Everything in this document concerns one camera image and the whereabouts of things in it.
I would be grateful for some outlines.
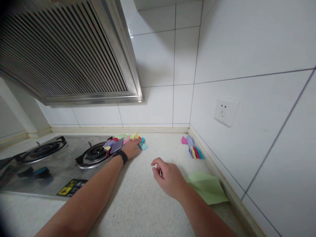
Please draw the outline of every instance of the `stainless steel stovetop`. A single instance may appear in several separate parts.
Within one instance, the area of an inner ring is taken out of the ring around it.
[[[55,142],[58,137],[40,145],[44,146],[45,144]],[[74,178],[92,178],[110,160],[110,158],[107,158],[98,163],[95,167],[82,169],[75,159],[80,157],[91,145],[94,146],[98,143],[105,143],[109,137],[110,136],[64,136],[67,144],[42,160],[33,163],[23,163],[17,162],[15,159],[12,160],[8,165],[13,167],[13,169],[8,169],[9,171],[6,172],[0,180],[0,192],[27,194],[62,200],[66,199],[67,197],[57,196],[56,194],[69,181]],[[34,175],[27,178],[21,178],[17,175],[18,170],[29,166],[31,166],[34,171],[42,167],[47,167],[50,170],[50,175],[44,179],[37,179]]]

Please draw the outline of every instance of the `gas stove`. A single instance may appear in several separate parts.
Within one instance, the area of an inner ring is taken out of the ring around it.
[[[54,199],[72,196],[109,160],[110,136],[58,136],[12,157],[1,169],[0,192]]]

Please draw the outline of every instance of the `pink sticky note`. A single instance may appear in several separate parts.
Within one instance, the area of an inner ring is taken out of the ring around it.
[[[182,137],[181,142],[182,144],[188,144],[188,141],[185,137]]]
[[[124,145],[125,145],[125,143],[128,142],[128,140],[129,140],[130,137],[131,137],[131,136],[128,136],[128,137],[124,140],[124,142],[123,142]]]

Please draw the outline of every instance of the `electrical outlet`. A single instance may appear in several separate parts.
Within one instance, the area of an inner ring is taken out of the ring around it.
[[[214,119],[231,127],[239,105],[239,100],[221,98],[217,100]]]

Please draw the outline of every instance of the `range hood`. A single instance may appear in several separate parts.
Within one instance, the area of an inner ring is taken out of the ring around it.
[[[119,0],[13,1],[0,48],[0,75],[45,105],[144,100]]]

